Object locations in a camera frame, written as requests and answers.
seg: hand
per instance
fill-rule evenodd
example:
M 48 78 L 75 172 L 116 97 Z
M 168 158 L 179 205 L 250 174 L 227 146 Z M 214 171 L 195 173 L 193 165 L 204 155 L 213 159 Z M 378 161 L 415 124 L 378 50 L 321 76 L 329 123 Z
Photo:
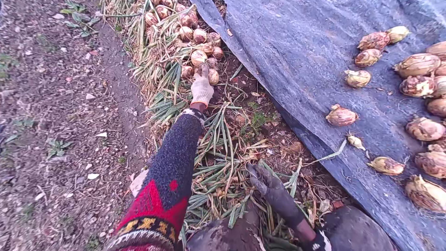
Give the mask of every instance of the hand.
M 206 105 L 209 104 L 209 100 L 211 100 L 212 95 L 214 94 L 214 88 L 209 84 L 208 73 L 209 69 L 202 65 L 201 67 L 201 75 L 195 74 L 195 81 L 192 83 L 190 90 L 192 91 L 192 103 L 203 103 Z

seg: harvested onion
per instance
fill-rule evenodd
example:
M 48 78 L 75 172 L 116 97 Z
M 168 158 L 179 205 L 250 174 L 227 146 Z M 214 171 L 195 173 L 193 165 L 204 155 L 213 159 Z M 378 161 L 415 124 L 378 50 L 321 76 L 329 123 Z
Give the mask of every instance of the harvested onion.
M 194 69 L 191 66 L 183 65 L 181 67 L 181 78 L 191 79 L 194 76 Z
M 433 78 L 416 76 L 408 77 L 400 84 L 400 91 L 412 97 L 428 97 L 437 90 L 437 84 Z
M 407 196 L 416 205 L 438 213 L 446 213 L 446 190 L 420 176 L 413 175 L 406 184 Z
M 446 117 L 446 98 L 432 100 L 427 110 L 435 116 Z
M 440 58 L 429 53 L 418 53 L 395 65 L 395 70 L 402 78 L 426 75 L 440 66 Z
M 384 47 L 389 44 L 389 35 L 385 32 L 373 32 L 367 36 L 363 36 L 359 42 L 358 48 L 360 50 L 378 49 L 383 50 Z
M 406 125 L 406 130 L 412 137 L 418 140 L 432 141 L 443 137 L 446 128 L 440 123 L 420 117 L 409 122 Z
M 446 60 L 446 41 L 429 46 L 426 52 L 438 56 L 441 60 Z
M 390 157 L 376 157 L 368 166 L 373 167 L 378 172 L 385 175 L 399 175 L 404 171 L 405 165 L 395 161 Z
M 406 26 L 396 26 L 386 31 L 390 38 L 390 44 L 403 40 L 410 32 Z
M 194 42 L 197 44 L 201 44 L 206 42 L 207 33 L 203 29 L 194 30 Z
M 339 104 L 331 107 L 332 111 L 325 117 L 334 126 L 349 126 L 353 124 L 358 115 L 347 108 L 342 108 Z
M 211 84 L 212 86 L 216 85 L 219 83 L 219 74 L 216 70 L 214 69 L 209 69 L 209 73 L 207 74 L 207 77 L 209 79 L 209 84 Z
M 355 58 L 355 64 L 359 67 L 367 67 L 376 63 L 381 57 L 381 51 L 377 49 L 367 49 L 359 53 Z
M 435 178 L 446 178 L 446 154 L 440 145 L 429 145 L 429 152 L 417 153 L 415 164 Z
M 190 60 L 195 67 L 200 67 L 202 63 L 206 62 L 206 59 L 206 53 L 202 50 L 196 50 L 190 56 Z
M 345 81 L 353 88 L 364 87 L 370 82 L 372 75 L 368 71 L 344 71 L 347 76 Z
M 183 42 L 189 42 L 194 38 L 194 31 L 187 26 L 181 26 L 179 33 Z

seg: onion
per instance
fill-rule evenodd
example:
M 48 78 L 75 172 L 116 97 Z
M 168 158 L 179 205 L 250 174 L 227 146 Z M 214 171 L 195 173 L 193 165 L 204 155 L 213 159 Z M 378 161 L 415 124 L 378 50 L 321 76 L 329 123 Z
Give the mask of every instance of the onion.
M 437 122 L 425 117 L 416 118 L 406 125 L 407 132 L 414 138 L 422 141 L 432 141 L 441 138 L 446 128 Z
M 402 78 L 426 75 L 440 66 L 440 58 L 429 53 L 414 54 L 395 65 L 395 70 Z
M 212 55 L 216 60 L 221 60 L 224 56 L 222 48 L 214 46 L 214 51 L 212 52 Z
M 334 126 L 348 126 L 353 124 L 358 115 L 347 108 L 342 108 L 339 104 L 331 107 L 332 111 L 325 117 Z
M 446 98 L 432 100 L 427 110 L 435 116 L 446 117 Z
M 194 30 L 194 42 L 197 44 L 204 43 L 207 39 L 206 31 L 203 29 Z
M 426 52 L 438 56 L 441 60 L 446 60 L 446 41 L 428 47 Z
M 399 175 L 403 172 L 405 165 L 398 163 L 390 157 L 376 157 L 368 166 L 385 175 Z
M 350 71 L 346 70 L 345 81 L 353 88 L 364 87 L 370 81 L 372 75 L 368 71 Z
M 172 0 L 161 0 L 161 4 L 164 5 L 164 6 L 167 6 L 169 8 L 173 8 Z
M 194 76 L 194 69 L 188 65 L 183 65 L 181 67 L 181 78 L 191 79 Z
M 213 46 L 220 47 L 222 45 L 222 40 L 221 40 L 220 34 L 218 34 L 216 32 L 209 33 L 208 40 Z
M 406 26 L 397 26 L 386 31 L 390 38 L 390 44 L 403 40 L 410 32 Z
M 367 36 L 364 36 L 359 42 L 358 48 L 360 50 L 378 49 L 383 50 L 384 47 L 389 44 L 390 38 L 387 33 L 379 31 L 373 32 Z
M 155 10 L 158 13 L 158 16 L 160 17 L 160 19 L 165 19 L 170 14 L 169 9 L 167 9 L 165 6 L 162 6 L 162 5 L 155 7 Z
M 354 147 L 356 147 L 358 149 L 361 149 L 363 151 L 366 150 L 364 145 L 362 144 L 362 141 L 361 141 L 360 138 L 350 134 L 350 135 L 347 136 L 347 140 L 350 143 L 350 145 L 352 145 L 352 146 L 354 146 Z
M 446 213 L 446 190 L 420 176 L 413 175 L 406 184 L 407 196 L 416 205 L 438 213 Z
M 412 97 L 427 97 L 437 90 L 437 84 L 433 78 L 416 76 L 408 77 L 400 84 L 400 91 Z
M 446 154 L 440 145 L 428 146 L 430 152 L 417 153 L 415 164 L 435 178 L 446 178 Z
M 207 77 L 209 78 L 209 84 L 211 84 L 212 86 L 217 85 L 219 83 L 219 74 L 216 70 L 209 69 Z
M 446 60 L 441 61 L 440 66 L 435 70 L 435 75 L 446 76 Z
M 177 6 L 175 6 L 175 11 L 176 12 L 182 12 L 185 9 L 187 9 L 186 6 L 184 6 L 182 4 L 177 4 Z
M 446 76 L 438 76 L 434 78 L 437 89 L 432 94 L 435 98 L 440 98 L 446 94 Z
M 189 42 L 194 38 L 194 31 L 187 26 L 181 26 L 179 33 L 183 42 Z
M 367 49 L 359 53 L 355 58 L 355 64 L 359 67 L 371 66 L 381 57 L 381 51 L 377 49 Z
M 190 60 L 195 67 L 200 67 L 202 63 L 204 63 L 207 59 L 206 53 L 202 50 L 196 50 L 192 52 L 190 56 Z
M 208 67 L 209 67 L 210 69 L 215 69 L 215 68 L 217 68 L 218 63 L 219 63 L 219 62 L 218 62 L 215 58 L 208 58 L 208 59 L 206 60 L 206 64 L 208 65 Z
M 155 25 L 155 24 L 158 23 L 158 19 L 157 19 L 157 17 L 155 16 L 155 14 L 150 13 L 150 12 L 147 12 L 147 13 L 144 15 L 144 20 L 145 20 L 145 23 L 146 23 L 146 25 L 147 25 L 148 27 L 150 27 L 150 26 Z

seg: small weed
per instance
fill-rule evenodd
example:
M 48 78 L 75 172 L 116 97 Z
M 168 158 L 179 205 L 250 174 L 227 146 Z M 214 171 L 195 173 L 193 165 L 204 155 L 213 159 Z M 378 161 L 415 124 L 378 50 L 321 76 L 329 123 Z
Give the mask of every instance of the small weed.
M 119 159 L 118 159 L 119 164 L 124 164 L 126 161 L 127 161 L 127 159 L 123 156 L 119 157 Z
M 99 249 L 100 246 L 99 238 L 97 236 L 90 236 L 88 242 L 85 245 L 87 251 L 95 251 Z
M 49 160 L 54 155 L 56 156 L 62 156 L 65 154 L 65 148 L 69 147 L 74 142 L 66 142 L 64 143 L 63 140 L 56 140 L 55 138 L 49 138 L 47 139 L 48 144 L 51 146 L 48 149 L 48 156 L 46 157 L 46 160 Z
M 248 106 L 253 110 L 259 108 L 259 104 L 257 102 L 248 102 Z

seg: knit sweater sleeve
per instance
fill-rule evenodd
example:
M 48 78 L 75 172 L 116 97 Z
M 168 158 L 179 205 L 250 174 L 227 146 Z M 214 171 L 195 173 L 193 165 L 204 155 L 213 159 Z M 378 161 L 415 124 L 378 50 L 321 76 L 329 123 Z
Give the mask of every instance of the knit sweater sleeve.
M 204 116 L 185 109 L 165 139 L 139 194 L 107 249 L 173 251 L 191 196 L 194 158 Z

